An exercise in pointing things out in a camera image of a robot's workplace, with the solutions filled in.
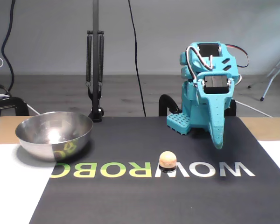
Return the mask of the teal gripper black servo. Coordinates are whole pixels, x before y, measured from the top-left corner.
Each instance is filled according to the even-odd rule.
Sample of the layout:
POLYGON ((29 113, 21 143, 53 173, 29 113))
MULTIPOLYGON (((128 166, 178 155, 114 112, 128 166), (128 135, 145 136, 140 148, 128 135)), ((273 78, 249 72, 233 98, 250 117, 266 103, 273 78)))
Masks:
POLYGON ((230 107, 235 84, 227 71, 206 71, 197 75, 196 98, 204 128, 211 136, 216 149, 224 143, 224 111, 230 107))

